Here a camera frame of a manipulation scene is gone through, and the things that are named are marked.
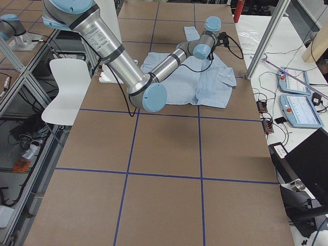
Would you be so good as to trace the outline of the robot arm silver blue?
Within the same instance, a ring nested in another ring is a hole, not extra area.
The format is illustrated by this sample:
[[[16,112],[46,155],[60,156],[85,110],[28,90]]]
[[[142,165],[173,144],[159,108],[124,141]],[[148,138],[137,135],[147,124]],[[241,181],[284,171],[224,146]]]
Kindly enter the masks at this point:
[[[207,59],[219,40],[221,20],[210,16],[199,39],[179,44],[155,68],[143,73],[102,19],[100,11],[95,1],[43,1],[44,24],[78,33],[127,86],[131,104],[148,112],[157,112],[167,103],[167,90],[162,82],[188,57]]]

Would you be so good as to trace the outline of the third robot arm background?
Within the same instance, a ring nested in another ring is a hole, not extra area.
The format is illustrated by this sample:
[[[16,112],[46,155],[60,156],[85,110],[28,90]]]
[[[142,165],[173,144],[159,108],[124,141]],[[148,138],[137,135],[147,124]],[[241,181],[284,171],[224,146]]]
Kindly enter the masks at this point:
[[[4,41],[13,38],[9,44],[13,51],[33,51],[43,35],[28,32],[17,15],[5,14],[1,16],[1,38]]]

